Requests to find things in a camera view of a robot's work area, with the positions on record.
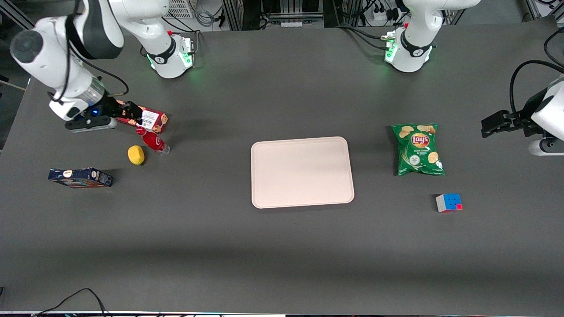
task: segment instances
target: red cookie box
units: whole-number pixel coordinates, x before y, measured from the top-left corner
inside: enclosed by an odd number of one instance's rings
[[[119,102],[120,104],[125,104],[121,100],[117,100],[117,102]],[[160,134],[165,129],[165,125],[168,122],[169,117],[164,112],[159,110],[141,107],[140,105],[138,105],[138,107],[143,110],[143,114],[141,116],[141,119],[143,120],[142,125],[137,124],[137,122],[135,122],[135,120],[133,119],[116,118],[116,120],[130,126],[142,126],[147,130],[151,130],[156,134]]]

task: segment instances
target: lemon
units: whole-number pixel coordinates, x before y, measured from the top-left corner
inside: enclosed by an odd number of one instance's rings
[[[129,161],[135,165],[141,165],[145,160],[145,154],[140,146],[132,146],[127,150]]]

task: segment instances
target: red bottle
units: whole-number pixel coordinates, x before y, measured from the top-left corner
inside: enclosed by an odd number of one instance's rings
[[[138,126],[135,132],[137,132],[137,134],[143,138],[143,142],[151,149],[154,149],[158,155],[163,156],[170,152],[169,145],[161,140],[161,138],[157,137],[154,132],[147,131],[141,126]]]

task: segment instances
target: blue box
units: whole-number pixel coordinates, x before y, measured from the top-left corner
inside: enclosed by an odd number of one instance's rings
[[[95,168],[49,171],[49,180],[70,188],[110,187],[113,177]]]
[[[457,193],[445,193],[436,198],[437,209],[440,213],[450,213],[462,210],[462,201]]]

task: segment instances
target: bottle cap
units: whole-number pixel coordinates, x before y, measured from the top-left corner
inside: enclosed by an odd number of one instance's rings
[[[142,126],[138,126],[137,129],[135,129],[135,132],[137,132],[137,134],[139,135],[145,135],[147,133],[145,128]]]

